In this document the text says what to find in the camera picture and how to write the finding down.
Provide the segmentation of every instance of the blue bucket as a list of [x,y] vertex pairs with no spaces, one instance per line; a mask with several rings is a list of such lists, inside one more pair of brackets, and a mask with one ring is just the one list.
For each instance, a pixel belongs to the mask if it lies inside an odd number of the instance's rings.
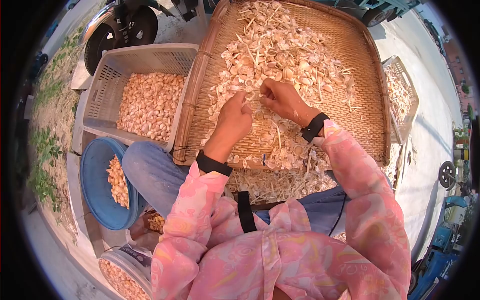
[[101,137],[88,143],[80,162],[80,185],[85,202],[95,219],[111,230],[132,226],[147,204],[126,175],[129,209],[113,199],[112,185],[107,181],[109,161],[116,154],[121,165],[126,150],[127,146],[123,143]]

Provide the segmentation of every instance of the black wristband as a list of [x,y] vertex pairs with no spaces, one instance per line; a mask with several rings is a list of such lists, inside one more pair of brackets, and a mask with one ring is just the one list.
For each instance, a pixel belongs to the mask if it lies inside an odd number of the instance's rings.
[[227,165],[227,163],[222,164],[214,159],[209,158],[204,154],[204,151],[201,150],[197,155],[197,164],[198,168],[205,173],[210,173],[211,171],[217,171],[220,174],[229,176],[232,173],[232,168]]
[[330,120],[330,118],[322,112],[319,113],[306,128],[301,130],[302,138],[310,143],[314,137],[318,136],[318,133],[324,127],[324,120]]

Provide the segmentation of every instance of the white plastic crate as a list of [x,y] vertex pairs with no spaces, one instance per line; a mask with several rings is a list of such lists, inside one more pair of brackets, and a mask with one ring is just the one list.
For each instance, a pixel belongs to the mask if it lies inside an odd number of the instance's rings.
[[185,89],[179,98],[170,137],[166,143],[117,129],[116,121],[123,88],[132,73],[152,72],[187,76],[187,86],[197,50],[196,44],[154,44],[107,51],[98,64],[88,91],[83,117],[84,130],[98,136],[115,138],[126,145],[137,141],[151,141],[169,152],[175,141]]
[[396,144],[404,144],[410,132],[412,131],[412,125],[415,121],[415,118],[418,114],[418,109],[420,105],[420,100],[415,91],[415,87],[413,86],[412,79],[407,72],[402,60],[397,55],[393,55],[389,59],[383,62],[383,67],[386,69],[388,66],[391,66],[395,71],[397,78],[403,81],[404,84],[407,85],[408,89],[407,92],[410,95],[411,106],[410,110],[408,111],[407,115],[404,117],[402,124],[398,125],[395,121],[392,111],[390,110],[390,116],[392,120],[392,129],[391,129],[391,136],[390,140],[392,143]]

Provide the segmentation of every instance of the jeans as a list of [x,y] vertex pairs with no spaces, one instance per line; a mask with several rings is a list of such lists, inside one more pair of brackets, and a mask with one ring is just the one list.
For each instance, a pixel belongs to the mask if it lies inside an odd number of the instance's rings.
[[[125,152],[121,166],[140,195],[164,217],[170,213],[189,170],[187,166],[175,165],[172,156],[152,142],[133,143]],[[338,220],[344,199],[345,205]],[[328,235],[338,220],[332,236],[345,231],[345,206],[349,201],[340,185],[299,199],[307,211],[312,231]],[[255,213],[270,224],[267,210]]]

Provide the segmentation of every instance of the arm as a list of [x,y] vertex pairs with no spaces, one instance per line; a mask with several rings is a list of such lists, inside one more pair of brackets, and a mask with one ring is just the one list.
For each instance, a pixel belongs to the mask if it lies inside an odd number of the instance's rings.
[[[262,104],[307,127],[320,113],[302,101],[290,84],[264,80]],[[346,207],[347,243],[389,275],[406,298],[410,250],[403,213],[385,175],[355,139],[330,120],[314,143],[328,154],[338,182],[352,199]]]
[[[243,105],[245,92],[225,103],[217,126],[204,147],[204,154],[224,163],[238,140],[252,126],[252,110]],[[223,193],[228,177],[216,171],[205,173],[194,162],[163,227],[152,257],[151,282],[154,299],[187,299],[198,263],[207,251],[213,207]]]

